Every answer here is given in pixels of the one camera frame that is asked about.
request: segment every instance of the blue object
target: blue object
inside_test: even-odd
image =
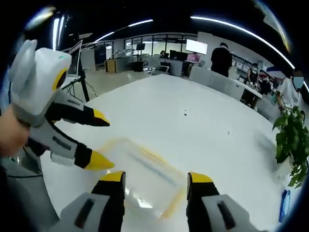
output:
[[[291,200],[291,191],[290,190],[284,190],[283,193],[282,193],[280,214],[279,214],[279,222],[280,223],[283,222],[284,217],[289,213],[290,200]]]

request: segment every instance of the green leaves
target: green leaves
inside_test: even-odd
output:
[[[302,185],[307,173],[306,160],[309,156],[309,132],[303,125],[301,113],[297,106],[283,113],[274,125],[273,130],[278,128],[280,133],[276,135],[277,163],[284,162],[289,156],[294,159],[294,168],[290,174],[289,186],[298,188]]]
[[[278,117],[277,120],[275,121],[272,130],[274,130],[277,127],[283,126],[286,123],[286,119],[288,118],[288,114],[287,113],[283,113],[281,117]]]

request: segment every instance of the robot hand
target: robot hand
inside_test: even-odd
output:
[[[60,119],[90,126],[109,126],[104,114],[84,106],[61,90],[71,64],[67,53],[41,48],[25,41],[15,57],[9,79],[13,110],[20,122],[30,126],[29,146],[40,156],[51,151],[53,161],[89,170],[114,167],[105,157],[58,129]]]
[[[49,232],[120,232],[125,214],[126,173],[101,177],[91,193],[83,193],[62,212]]]
[[[187,184],[188,226],[190,232],[259,232],[249,220],[249,213],[228,195],[220,195],[212,179],[190,172]]]

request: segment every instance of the white table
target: white table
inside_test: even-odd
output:
[[[165,74],[122,86],[87,105],[104,112],[111,126],[96,128],[64,121],[56,125],[92,149],[112,138],[126,137],[185,174],[209,175],[221,194],[228,194],[250,213],[258,229],[277,225],[282,188],[273,182],[270,165],[275,156],[275,133],[257,112],[209,87]],[[98,173],[52,163],[48,154],[41,156],[41,162],[58,214],[98,181]],[[140,222],[125,216],[122,231],[186,232],[185,207],[184,199],[178,213],[160,229],[156,224],[141,229]]]
[[[250,88],[250,86],[247,86],[246,84],[242,83],[239,80],[235,80],[232,79],[235,83],[237,83],[238,85],[243,86],[246,90],[250,91],[251,93],[253,93],[255,96],[257,96],[259,99],[262,98],[262,94],[260,94],[259,92],[257,92],[256,90],[254,90],[253,88]]]

